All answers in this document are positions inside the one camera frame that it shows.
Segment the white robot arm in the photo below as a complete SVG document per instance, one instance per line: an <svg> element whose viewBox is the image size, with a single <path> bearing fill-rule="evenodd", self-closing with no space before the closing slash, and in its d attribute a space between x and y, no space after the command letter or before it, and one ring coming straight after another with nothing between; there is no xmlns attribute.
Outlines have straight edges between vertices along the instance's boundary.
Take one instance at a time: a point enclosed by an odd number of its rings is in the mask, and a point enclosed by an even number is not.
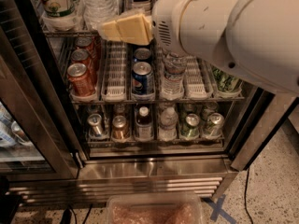
<svg viewBox="0 0 299 224"><path fill-rule="evenodd" d="M272 93L299 95L299 0L157 0L97 25L105 40L193 55Z"/></svg>

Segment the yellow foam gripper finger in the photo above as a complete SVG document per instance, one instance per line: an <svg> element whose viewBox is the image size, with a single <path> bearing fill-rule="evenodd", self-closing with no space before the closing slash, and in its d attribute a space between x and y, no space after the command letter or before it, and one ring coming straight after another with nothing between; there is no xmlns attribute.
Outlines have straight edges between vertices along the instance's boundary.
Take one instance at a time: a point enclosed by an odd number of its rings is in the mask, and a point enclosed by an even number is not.
<svg viewBox="0 0 299 224"><path fill-rule="evenodd" d="M97 25L99 35L107 41L147 46L153 39L151 15L135 8L116 15Z"/></svg>

